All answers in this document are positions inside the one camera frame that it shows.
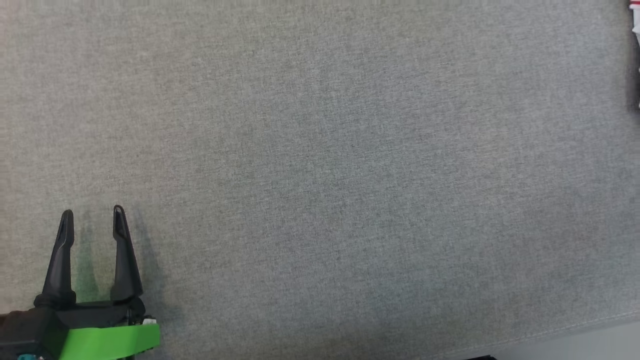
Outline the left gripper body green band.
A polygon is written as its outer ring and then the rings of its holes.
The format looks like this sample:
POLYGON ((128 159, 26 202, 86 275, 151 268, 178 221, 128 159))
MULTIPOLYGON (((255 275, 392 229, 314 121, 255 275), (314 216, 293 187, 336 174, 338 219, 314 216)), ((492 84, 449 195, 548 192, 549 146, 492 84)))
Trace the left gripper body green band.
POLYGON ((69 329, 61 360, 134 360, 160 345, 160 326, 140 298, 78 303, 57 315, 69 329))

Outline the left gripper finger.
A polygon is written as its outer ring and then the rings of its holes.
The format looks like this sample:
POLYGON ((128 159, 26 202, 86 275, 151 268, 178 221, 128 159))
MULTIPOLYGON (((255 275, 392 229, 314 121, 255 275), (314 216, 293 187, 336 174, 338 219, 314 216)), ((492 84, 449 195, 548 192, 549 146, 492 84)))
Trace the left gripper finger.
POLYGON ((74 244, 74 215, 64 210, 55 236, 45 282, 41 294, 34 299, 34 307, 66 309, 75 305, 77 294, 71 282, 71 248, 74 244))
POLYGON ((126 213, 121 205, 113 207, 112 235, 116 242, 116 260, 110 300, 122 303, 142 296, 144 290, 126 213))

